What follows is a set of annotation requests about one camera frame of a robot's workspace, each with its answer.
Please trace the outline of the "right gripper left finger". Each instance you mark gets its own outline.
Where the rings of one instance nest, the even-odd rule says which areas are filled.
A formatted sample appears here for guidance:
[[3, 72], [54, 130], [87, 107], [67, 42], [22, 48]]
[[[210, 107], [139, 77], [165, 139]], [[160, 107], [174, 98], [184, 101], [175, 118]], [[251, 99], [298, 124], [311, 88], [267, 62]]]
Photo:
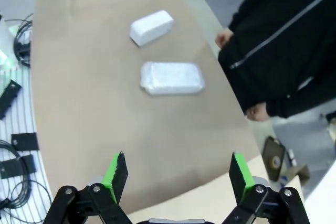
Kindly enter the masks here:
[[82, 190], [74, 186], [59, 188], [47, 212], [46, 223], [85, 223], [98, 216], [102, 223], [131, 223], [120, 207], [128, 169], [124, 152], [115, 154], [102, 182]]

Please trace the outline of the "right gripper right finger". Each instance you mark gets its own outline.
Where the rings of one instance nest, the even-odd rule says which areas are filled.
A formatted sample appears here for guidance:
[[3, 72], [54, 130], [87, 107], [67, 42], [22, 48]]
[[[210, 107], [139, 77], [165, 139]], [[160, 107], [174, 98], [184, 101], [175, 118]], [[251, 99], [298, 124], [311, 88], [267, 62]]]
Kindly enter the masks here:
[[243, 154], [232, 154], [229, 177], [237, 206], [225, 223], [253, 223], [257, 218], [269, 223], [310, 222], [298, 191], [293, 187], [274, 191], [257, 184]]

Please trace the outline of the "person's left hand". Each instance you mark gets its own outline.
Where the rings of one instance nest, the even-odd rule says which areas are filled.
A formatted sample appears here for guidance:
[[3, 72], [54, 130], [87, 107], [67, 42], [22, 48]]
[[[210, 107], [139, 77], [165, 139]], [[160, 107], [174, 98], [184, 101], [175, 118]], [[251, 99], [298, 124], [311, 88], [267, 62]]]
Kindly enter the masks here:
[[246, 116], [251, 121], [264, 122], [270, 119], [267, 113], [266, 103], [259, 103], [246, 111]]

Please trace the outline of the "person's right hand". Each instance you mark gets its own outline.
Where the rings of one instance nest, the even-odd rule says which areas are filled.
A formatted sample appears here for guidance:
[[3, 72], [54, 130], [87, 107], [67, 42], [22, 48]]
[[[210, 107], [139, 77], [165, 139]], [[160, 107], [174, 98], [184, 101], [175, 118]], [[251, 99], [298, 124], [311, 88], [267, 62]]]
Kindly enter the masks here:
[[216, 35], [216, 38], [215, 38], [216, 45], [220, 49], [222, 49], [230, 41], [233, 34], [234, 33], [228, 27], [225, 28], [224, 30], [222, 30]]

